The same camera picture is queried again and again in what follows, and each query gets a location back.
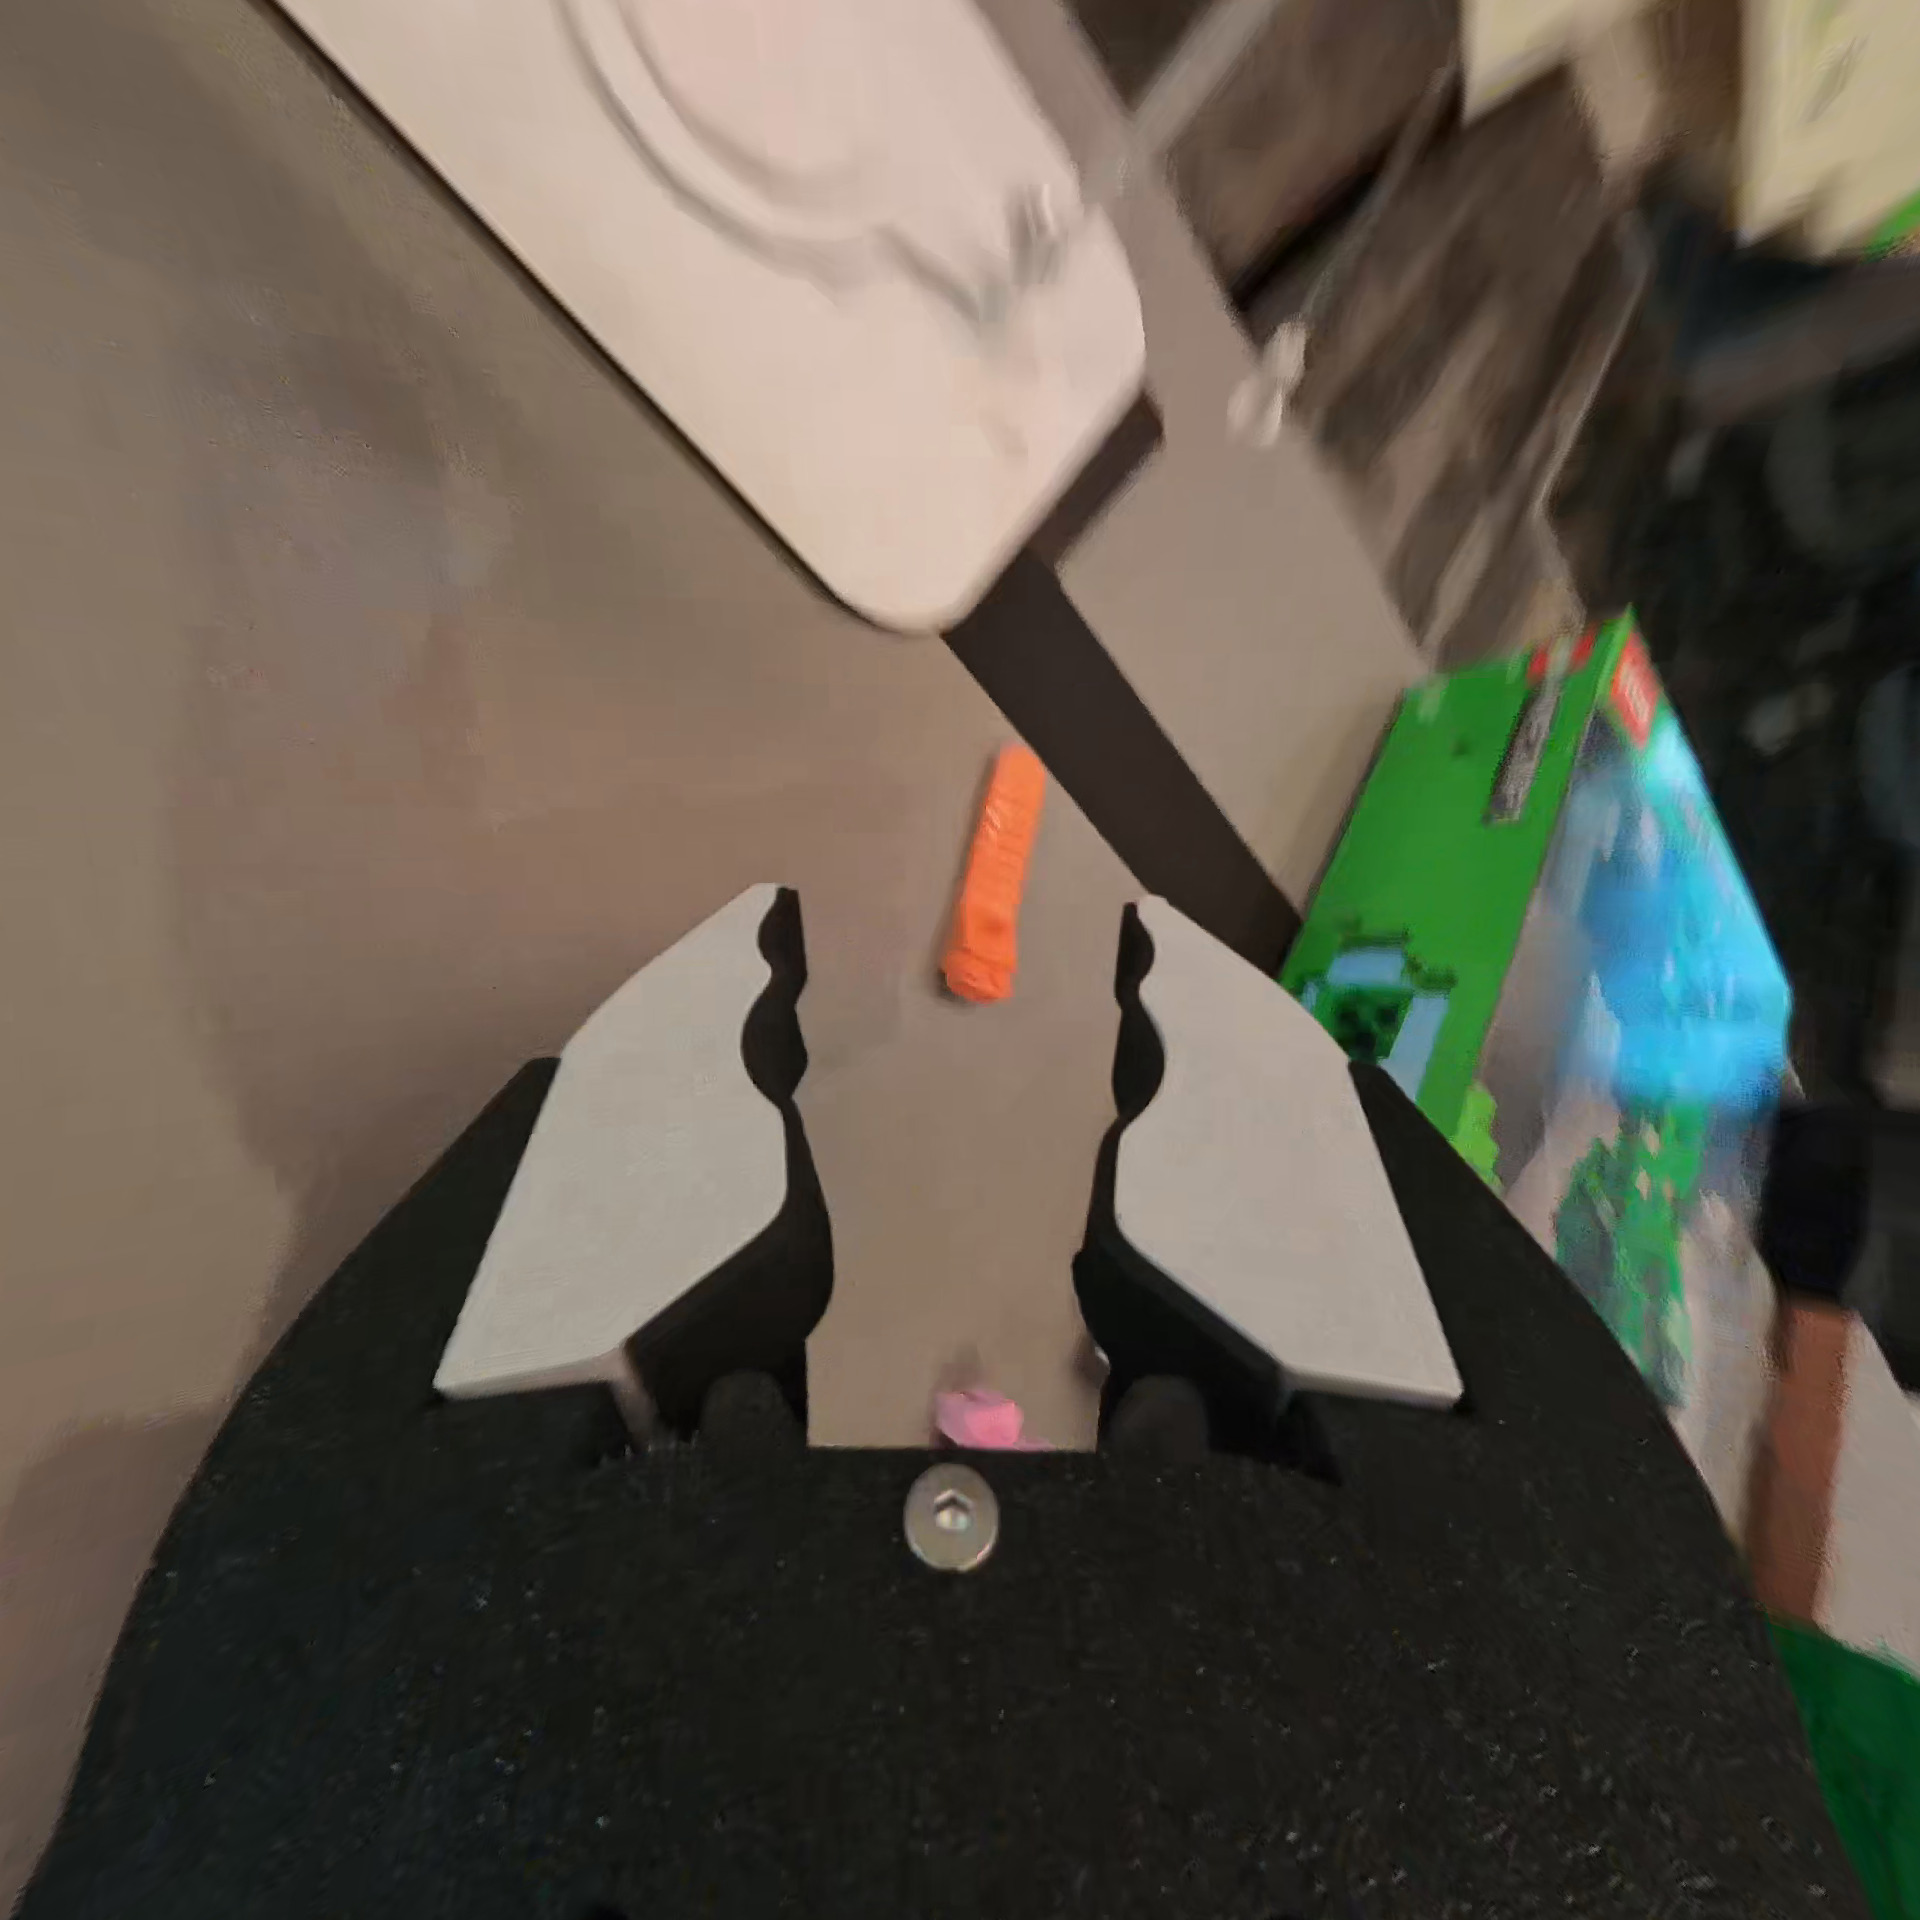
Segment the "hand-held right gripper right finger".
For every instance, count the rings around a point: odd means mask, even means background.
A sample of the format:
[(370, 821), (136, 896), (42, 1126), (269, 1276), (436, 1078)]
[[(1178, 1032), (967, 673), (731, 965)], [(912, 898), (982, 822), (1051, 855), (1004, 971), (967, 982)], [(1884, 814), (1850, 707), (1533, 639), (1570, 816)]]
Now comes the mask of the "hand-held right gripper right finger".
[(1189, 1382), (1225, 1445), (1298, 1396), (1452, 1415), (1461, 1379), (1349, 1055), (1165, 898), (1123, 907), (1114, 1123), (1074, 1298), (1109, 1423)]

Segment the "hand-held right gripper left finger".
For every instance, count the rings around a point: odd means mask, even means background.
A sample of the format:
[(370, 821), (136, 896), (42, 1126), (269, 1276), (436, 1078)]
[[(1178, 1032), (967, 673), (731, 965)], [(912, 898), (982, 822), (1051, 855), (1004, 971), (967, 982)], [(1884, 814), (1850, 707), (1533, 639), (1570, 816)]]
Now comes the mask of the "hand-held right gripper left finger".
[(597, 1385), (689, 1437), (759, 1382), (806, 1445), (828, 1203), (801, 1114), (801, 896), (758, 881), (563, 1043), (436, 1361), (445, 1400)]

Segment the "orange brick separator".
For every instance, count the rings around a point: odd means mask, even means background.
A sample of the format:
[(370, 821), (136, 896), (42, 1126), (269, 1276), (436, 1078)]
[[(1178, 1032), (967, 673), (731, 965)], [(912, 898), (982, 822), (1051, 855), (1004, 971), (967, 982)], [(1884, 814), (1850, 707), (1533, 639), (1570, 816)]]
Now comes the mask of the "orange brick separator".
[(1042, 814), (1042, 758), (1017, 742), (999, 749), (967, 845), (940, 959), (943, 990), (960, 1003), (1004, 1003), (1015, 990), (1023, 898)]

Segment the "pink lego pig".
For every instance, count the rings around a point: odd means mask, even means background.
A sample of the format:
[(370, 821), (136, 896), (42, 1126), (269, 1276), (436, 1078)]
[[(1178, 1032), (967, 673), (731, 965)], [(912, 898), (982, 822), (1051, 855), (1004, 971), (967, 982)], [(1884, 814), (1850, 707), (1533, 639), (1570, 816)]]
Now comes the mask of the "pink lego pig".
[(985, 1385), (943, 1385), (931, 1396), (931, 1437), (949, 1454), (1053, 1454), (1035, 1437), (1023, 1404)]

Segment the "green lego box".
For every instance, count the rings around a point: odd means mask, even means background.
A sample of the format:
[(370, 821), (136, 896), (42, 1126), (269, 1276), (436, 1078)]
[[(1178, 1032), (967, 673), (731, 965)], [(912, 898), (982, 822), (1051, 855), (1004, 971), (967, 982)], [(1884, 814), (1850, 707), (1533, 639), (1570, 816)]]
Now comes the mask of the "green lego box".
[(1790, 978), (1633, 615), (1413, 685), (1280, 982), (1683, 1415), (1751, 1302)]

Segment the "open lego instruction booklet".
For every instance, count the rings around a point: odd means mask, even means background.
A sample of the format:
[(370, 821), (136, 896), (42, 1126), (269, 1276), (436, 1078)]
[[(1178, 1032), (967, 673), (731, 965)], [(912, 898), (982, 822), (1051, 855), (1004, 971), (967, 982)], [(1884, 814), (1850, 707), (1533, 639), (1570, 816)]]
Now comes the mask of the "open lego instruction booklet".
[(1916, 5), (1460, 5), (1461, 110), (1564, 80), (1614, 184), (1656, 163), (1744, 241), (1916, 247)]

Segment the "stack of green plastic bins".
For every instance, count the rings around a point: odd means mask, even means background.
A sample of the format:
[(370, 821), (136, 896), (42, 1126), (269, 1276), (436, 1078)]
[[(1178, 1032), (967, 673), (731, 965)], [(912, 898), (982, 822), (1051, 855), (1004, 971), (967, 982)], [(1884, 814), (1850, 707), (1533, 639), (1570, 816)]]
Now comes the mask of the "stack of green plastic bins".
[(1916, 1674), (1804, 1623), (1765, 1629), (1875, 1918), (1916, 1918)]

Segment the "white book stand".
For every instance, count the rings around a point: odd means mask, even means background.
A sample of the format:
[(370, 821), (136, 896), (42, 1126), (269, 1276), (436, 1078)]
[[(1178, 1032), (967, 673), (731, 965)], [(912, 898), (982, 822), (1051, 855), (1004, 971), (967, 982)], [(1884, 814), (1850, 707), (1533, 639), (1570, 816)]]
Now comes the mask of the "white book stand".
[(1128, 98), (1092, 5), (269, 5), (833, 604), (967, 621), (1128, 486), (1308, 448), (1165, 181), (1277, 5)]

